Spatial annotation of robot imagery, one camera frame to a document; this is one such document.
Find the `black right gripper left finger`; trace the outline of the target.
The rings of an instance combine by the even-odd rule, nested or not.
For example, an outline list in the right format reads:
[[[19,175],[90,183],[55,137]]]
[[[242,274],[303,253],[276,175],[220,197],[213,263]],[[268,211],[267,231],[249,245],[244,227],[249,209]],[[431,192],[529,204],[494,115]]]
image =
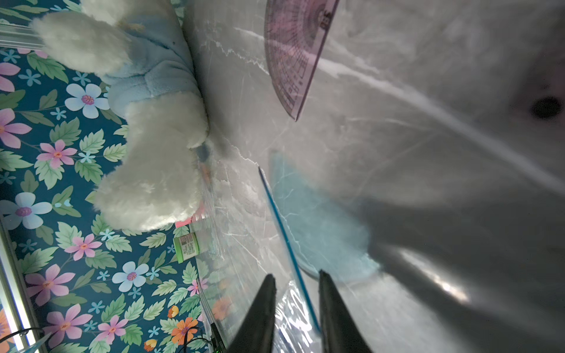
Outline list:
[[[271,353],[275,333],[276,281],[266,275],[227,352]]]

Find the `purple protractor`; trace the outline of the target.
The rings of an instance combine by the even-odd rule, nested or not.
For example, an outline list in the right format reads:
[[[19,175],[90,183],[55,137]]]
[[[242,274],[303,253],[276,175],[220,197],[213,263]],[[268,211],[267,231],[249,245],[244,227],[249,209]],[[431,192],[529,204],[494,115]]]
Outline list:
[[[322,54],[338,0],[269,0],[264,46],[275,93],[297,121]]]

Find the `teal ruler set bag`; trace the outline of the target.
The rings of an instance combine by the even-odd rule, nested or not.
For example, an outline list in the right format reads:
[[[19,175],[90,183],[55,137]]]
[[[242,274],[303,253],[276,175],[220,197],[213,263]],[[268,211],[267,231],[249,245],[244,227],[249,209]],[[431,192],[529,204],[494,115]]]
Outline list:
[[[268,274],[276,281],[273,352],[320,352],[319,279],[299,270],[284,235],[266,165],[211,154],[202,167],[206,218],[197,256],[207,328],[226,352]]]

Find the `purple wide triangle ruler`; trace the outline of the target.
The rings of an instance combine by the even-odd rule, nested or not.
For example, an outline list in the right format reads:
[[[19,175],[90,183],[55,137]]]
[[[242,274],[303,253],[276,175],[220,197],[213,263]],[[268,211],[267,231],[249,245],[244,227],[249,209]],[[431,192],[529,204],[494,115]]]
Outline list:
[[[520,85],[511,117],[544,129],[564,131],[564,58],[540,57]]]

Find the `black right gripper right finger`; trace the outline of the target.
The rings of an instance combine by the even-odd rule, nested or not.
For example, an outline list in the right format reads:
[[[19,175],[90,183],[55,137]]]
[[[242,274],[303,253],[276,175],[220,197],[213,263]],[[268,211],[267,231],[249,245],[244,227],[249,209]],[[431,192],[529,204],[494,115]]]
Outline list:
[[[322,351],[325,353],[371,353],[360,334],[332,277],[319,272]]]

